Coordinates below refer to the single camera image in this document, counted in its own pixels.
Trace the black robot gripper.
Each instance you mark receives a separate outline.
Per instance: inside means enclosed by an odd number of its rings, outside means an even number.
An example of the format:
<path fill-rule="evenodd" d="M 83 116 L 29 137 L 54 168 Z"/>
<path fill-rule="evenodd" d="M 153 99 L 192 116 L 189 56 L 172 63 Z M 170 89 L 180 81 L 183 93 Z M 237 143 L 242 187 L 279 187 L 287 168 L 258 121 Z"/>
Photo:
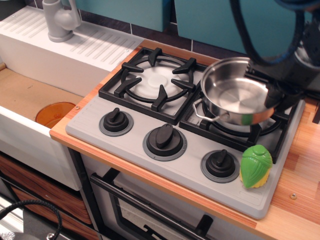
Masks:
<path fill-rule="evenodd" d="M 284 112 L 304 96 L 320 98 L 320 48 L 298 47 L 295 53 L 273 66 L 249 62 L 246 76 L 266 83 L 264 106 Z"/>

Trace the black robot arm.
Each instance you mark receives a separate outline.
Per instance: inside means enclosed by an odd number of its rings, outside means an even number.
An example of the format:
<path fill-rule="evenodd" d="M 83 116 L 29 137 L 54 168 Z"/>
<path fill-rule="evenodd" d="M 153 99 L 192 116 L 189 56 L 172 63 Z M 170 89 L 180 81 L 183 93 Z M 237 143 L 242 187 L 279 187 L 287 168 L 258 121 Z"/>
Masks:
<path fill-rule="evenodd" d="M 277 4 L 295 14 L 293 37 L 287 50 L 270 57 L 256 51 L 241 11 L 231 0 L 231 12 L 242 44 L 250 58 L 246 75 L 267 81 L 264 106 L 283 111 L 305 96 L 320 97 L 320 2 L 278 0 Z"/>

